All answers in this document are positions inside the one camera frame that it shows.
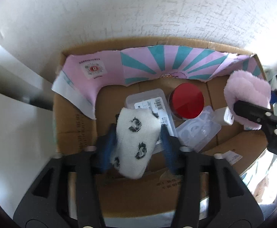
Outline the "pink fluffy sock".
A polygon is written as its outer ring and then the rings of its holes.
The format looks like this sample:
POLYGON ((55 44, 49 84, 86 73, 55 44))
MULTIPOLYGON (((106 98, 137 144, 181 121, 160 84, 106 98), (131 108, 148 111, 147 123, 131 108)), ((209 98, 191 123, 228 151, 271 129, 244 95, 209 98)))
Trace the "pink fluffy sock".
POLYGON ((270 84, 254 76, 245 70, 236 70, 228 78, 224 88, 224 97, 227 107, 234 120, 246 128, 252 130, 261 129, 261 125, 254 123, 246 118, 241 118, 233 111, 234 104, 240 100, 255 104, 264 108, 270 107, 271 86, 270 84))

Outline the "clear plastic floss box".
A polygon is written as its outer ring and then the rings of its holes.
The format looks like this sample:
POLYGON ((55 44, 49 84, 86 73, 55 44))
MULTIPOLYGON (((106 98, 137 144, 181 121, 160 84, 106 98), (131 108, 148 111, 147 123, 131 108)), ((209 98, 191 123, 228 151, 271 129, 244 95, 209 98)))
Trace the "clear plastic floss box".
POLYGON ((176 131, 183 146, 200 152, 221 128, 222 126, 215 121, 213 109, 206 106, 199 116, 186 120, 176 128, 176 131))

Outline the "red lid round jar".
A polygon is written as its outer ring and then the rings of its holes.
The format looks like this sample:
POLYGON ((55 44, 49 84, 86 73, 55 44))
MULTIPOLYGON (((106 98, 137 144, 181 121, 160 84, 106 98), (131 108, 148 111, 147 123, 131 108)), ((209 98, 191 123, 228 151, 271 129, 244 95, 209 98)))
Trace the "red lid round jar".
POLYGON ((190 120, 200 115, 205 101, 202 91, 196 85, 183 83, 170 93, 168 104, 174 116, 190 120))

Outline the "white panda pattern sock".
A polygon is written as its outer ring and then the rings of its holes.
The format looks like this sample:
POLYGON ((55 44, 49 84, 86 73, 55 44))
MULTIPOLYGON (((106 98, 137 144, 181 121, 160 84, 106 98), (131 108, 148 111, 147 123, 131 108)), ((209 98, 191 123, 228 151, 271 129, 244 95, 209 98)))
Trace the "white panda pattern sock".
POLYGON ((122 108, 116 126, 111 163, 122 176, 143 176, 160 136, 161 123, 150 109, 122 108))

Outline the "clear cotton swab box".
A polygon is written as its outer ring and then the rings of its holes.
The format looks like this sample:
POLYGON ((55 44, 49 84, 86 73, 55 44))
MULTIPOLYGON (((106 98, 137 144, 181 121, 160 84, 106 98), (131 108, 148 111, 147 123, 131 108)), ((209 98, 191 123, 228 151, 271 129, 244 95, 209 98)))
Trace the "clear cotton swab box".
POLYGON ((129 95, 125 105, 128 109, 149 109, 161 121, 162 125, 166 125, 171 136, 177 136, 171 110, 161 89, 129 95))

